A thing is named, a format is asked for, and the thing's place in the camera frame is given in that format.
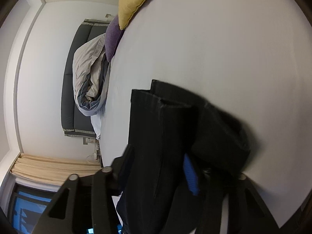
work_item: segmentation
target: bed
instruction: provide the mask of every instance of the bed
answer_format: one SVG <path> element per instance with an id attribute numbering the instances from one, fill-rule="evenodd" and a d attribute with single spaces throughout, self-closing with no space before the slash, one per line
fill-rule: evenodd
<path id="1" fill-rule="evenodd" d="M 132 89 L 184 87 L 245 124 L 244 173 L 281 227 L 312 189 L 311 50 L 294 0 L 147 0 L 111 62 L 103 165 L 127 145 Z"/>

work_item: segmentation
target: black pants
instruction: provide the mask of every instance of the black pants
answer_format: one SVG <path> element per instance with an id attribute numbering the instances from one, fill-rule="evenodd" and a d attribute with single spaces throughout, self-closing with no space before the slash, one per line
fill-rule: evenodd
<path id="1" fill-rule="evenodd" d="M 232 175 L 249 154 L 236 119 L 156 80 L 151 90 L 132 91 L 128 143 L 135 160 L 117 205 L 125 234 L 188 233 L 196 227 L 203 198 L 187 189 L 186 152 Z"/>

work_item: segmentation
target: curtain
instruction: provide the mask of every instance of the curtain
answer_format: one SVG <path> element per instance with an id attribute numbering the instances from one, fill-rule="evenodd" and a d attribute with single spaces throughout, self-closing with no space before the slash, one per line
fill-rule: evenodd
<path id="1" fill-rule="evenodd" d="M 62 185 L 71 174 L 80 177 L 93 175 L 101 166 L 98 163 L 72 159 L 47 158 L 21 154 L 15 161 L 11 173 L 17 177 L 36 182 Z"/>

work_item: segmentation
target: wall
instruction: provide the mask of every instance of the wall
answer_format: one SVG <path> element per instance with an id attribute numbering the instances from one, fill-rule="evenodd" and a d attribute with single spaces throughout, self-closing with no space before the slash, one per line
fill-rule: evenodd
<path id="1" fill-rule="evenodd" d="M 15 39 L 15 35 L 20 27 L 25 15 L 30 9 L 27 0 L 19 0 L 13 7 L 4 24 L 0 28 L 0 92 L 4 92 L 5 71 L 7 69 L 7 61 L 9 59 L 11 47 Z M 4 123 L 4 106 L 0 105 L 0 160 L 9 151 L 9 143 L 7 141 L 7 133 Z"/>
<path id="2" fill-rule="evenodd" d="M 27 41 L 18 80 L 18 126 L 24 153 L 85 159 L 94 145 L 65 137 L 60 102 L 71 42 L 85 18 L 105 20 L 117 6 L 85 1 L 46 3 Z"/>

